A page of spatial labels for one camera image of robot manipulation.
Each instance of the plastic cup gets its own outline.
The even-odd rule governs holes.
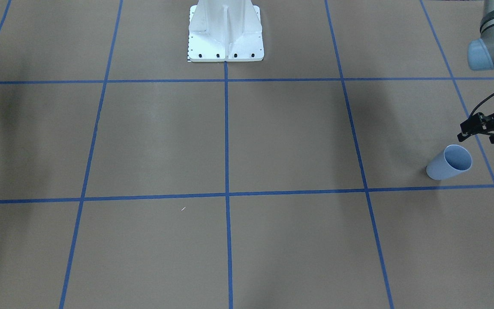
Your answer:
[[[426,166],[426,174],[434,180],[444,180],[470,170],[472,156],[459,145],[449,145]]]

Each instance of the blue grid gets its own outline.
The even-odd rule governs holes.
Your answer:
[[[380,264],[383,273],[383,280],[386,286],[386,293],[388,295],[390,309],[394,309],[394,302],[392,299],[392,291],[390,290],[390,285],[388,282],[388,276],[386,273],[386,264],[384,262],[384,255],[380,245],[378,228],[376,220],[373,213],[372,203],[371,203],[371,192],[393,192],[393,191],[423,191],[423,190],[469,190],[477,188],[494,188],[494,173],[492,171],[491,165],[489,164],[488,158],[482,147],[480,139],[476,136],[478,141],[478,146],[484,157],[486,166],[488,167],[489,174],[492,178],[492,184],[484,185],[454,185],[454,186],[418,186],[418,187],[393,187],[393,188],[369,188],[367,185],[367,180],[365,178],[365,171],[363,168],[363,160],[361,152],[359,150],[359,145],[357,141],[357,135],[355,134],[355,125],[352,117],[351,108],[349,106],[349,98],[347,94],[347,88],[345,82],[348,81],[380,81],[380,80],[451,80],[457,91],[457,95],[464,109],[465,114],[468,116],[468,110],[464,103],[463,97],[457,85],[457,80],[494,80],[494,77],[455,77],[449,66],[449,62],[445,56],[445,52],[441,46],[441,43],[437,37],[437,33],[431,22],[431,18],[424,6],[423,0],[419,0],[422,10],[427,18],[428,24],[431,28],[435,41],[439,47],[443,61],[449,72],[449,77],[420,77],[420,78],[345,78],[343,76],[343,70],[340,62],[339,49],[337,46],[337,41],[335,39],[333,24],[331,21],[331,13],[329,11],[329,4],[327,0],[324,0],[325,9],[327,11],[327,18],[329,22],[329,29],[331,30],[331,39],[333,41],[333,47],[335,49],[335,56],[337,58],[337,66],[339,69],[339,78],[283,78],[283,79],[229,79],[228,78],[228,63],[224,63],[224,78],[223,79],[118,79],[110,80],[108,79],[110,73],[110,66],[112,55],[114,51],[115,41],[117,37],[119,21],[121,16],[121,9],[123,6],[123,0],[119,2],[119,8],[117,11],[117,17],[114,27],[114,34],[112,37],[112,42],[110,46],[110,53],[108,55],[108,63],[106,65],[106,73],[103,80],[38,80],[38,81],[0,81],[0,85],[17,85],[17,84],[102,84],[102,92],[100,94],[100,101],[98,105],[98,111],[96,113],[96,121],[93,130],[92,141],[90,145],[89,157],[87,160],[87,166],[85,170],[84,183],[82,186],[80,197],[63,197],[63,198],[32,198],[32,199],[13,199],[13,200],[0,200],[0,204],[14,204],[14,203],[47,203],[47,202],[79,202],[77,217],[74,227],[74,234],[72,237],[72,243],[70,246],[70,254],[66,267],[66,274],[63,282],[63,289],[60,299],[60,309],[63,309],[66,298],[67,286],[69,283],[71,266],[74,258],[75,244],[77,241],[77,234],[80,227],[81,213],[83,209],[84,202],[86,201],[119,201],[119,200],[157,200],[157,199],[176,199],[176,198],[204,198],[204,197],[225,197],[226,199],[226,228],[227,228],[227,249],[228,249],[228,302],[229,308],[233,308],[233,282],[232,282],[232,235],[231,235],[231,216],[230,216],[230,197],[232,196],[261,196],[261,195],[306,195],[306,194],[345,194],[345,193],[365,193],[365,198],[367,200],[367,205],[369,209],[369,214],[371,222],[373,225],[373,233],[376,241],[376,246],[379,254]],[[8,0],[2,19],[0,21],[0,31],[5,22],[7,13],[9,11],[12,0]],[[159,83],[159,82],[223,82],[225,87],[225,192],[215,192],[215,193],[205,193],[205,194],[170,194],[170,195],[139,195],[139,196],[98,196],[98,197],[86,197],[86,189],[88,184],[88,178],[90,173],[90,165],[93,158],[94,146],[96,143],[96,136],[98,133],[98,122],[100,120],[100,112],[102,111],[102,104],[104,103],[104,95],[106,91],[107,84],[115,83]],[[351,188],[351,189],[335,189],[335,190],[291,190],[291,191],[248,191],[248,192],[230,192],[229,189],[229,123],[228,123],[228,84],[230,82],[341,82],[341,87],[345,97],[345,103],[347,107],[347,112],[349,116],[349,121],[351,125],[351,131],[353,135],[353,141],[355,144],[355,151],[357,153],[359,169],[363,181],[363,188]]]

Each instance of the gray floor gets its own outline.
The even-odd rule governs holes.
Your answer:
[[[195,3],[0,0],[0,309],[494,308],[494,145],[424,174],[482,2],[257,0],[229,64]]]

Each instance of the white plastic mount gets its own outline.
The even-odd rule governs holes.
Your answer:
[[[260,8],[251,0],[199,0],[190,8],[188,60],[261,61]]]

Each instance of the white bracket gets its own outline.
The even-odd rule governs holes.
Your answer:
[[[188,60],[261,61],[260,8],[251,0],[199,0],[190,8]]]

